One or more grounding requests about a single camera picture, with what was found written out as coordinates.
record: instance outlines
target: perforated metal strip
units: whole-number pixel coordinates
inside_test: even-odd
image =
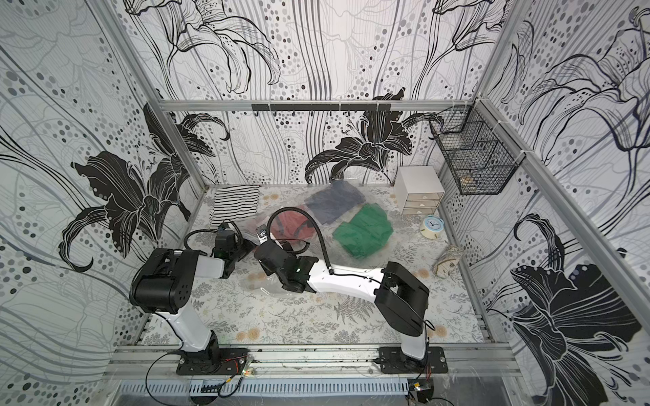
[[[155,396],[214,396],[214,392],[201,392],[204,387],[223,382],[219,379],[150,379],[149,391]],[[237,380],[229,382],[222,393],[235,389]],[[350,395],[403,395],[408,384],[405,378],[340,378],[340,379],[244,379],[234,396],[267,396],[272,398],[350,396]],[[120,393],[146,395],[143,379],[122,381]]]

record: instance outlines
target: table surface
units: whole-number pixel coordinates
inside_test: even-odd
[[[258,210],[293,205],[305,194],[323,187],[262,186]],[[386,210],[393,235],[381,252],[365,259],[363,264],[350,258],[331,237],[331,232],[358,211],[352,209],[322,230],[328,252],[332,251],[331,261],[347,266],[363,265],[364,268],[381,266],[386,260],[401,263],[430,289],[425,316],[436,327],[435,331],[428,332],[432,343],[483,342],[462,276],[456,273],[442,279],[432,272],[432,266],[449,244],[446,234],[443,232],[437,240],[423,237],[418,230],[423,216],[401,216],[392,187],[362,186],[359,189],[369,203],[377,203]],[[213,192],[214,189],[210,189],[206,193],[192,230],[210,228]],[[196,235],[192,248],[210,252],[213,238],[207,233]],[[334,293],[286,292],[275,275],[265,275],[252,254],[237,263],[228,279],[195,279],[190,300],[221,344],[400,342],[399,334],[387,325],[373,303]],[[140,345],[175,343],[178,343],[177,338],[157,316],[147,323],[138,341]]]

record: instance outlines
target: black and white striped towel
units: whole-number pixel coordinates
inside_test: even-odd
[[[257,213],[259,186],[242,184],[214,190],[214,207],[210,213],[210,226],[219,227],[224,220],[241,220]]]

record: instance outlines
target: blue alarm clock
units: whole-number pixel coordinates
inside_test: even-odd
[[[435,240],[445,228],[445,222],[440,217],[427,216],[420,224],[420,233],[423,236]]]

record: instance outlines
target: green towel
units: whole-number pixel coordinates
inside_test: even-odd
[[[351,256],[365,258],[386,245],[391,234],[386,212],[373,203],[364,205],[349,223],[342,223],[333,236]]]

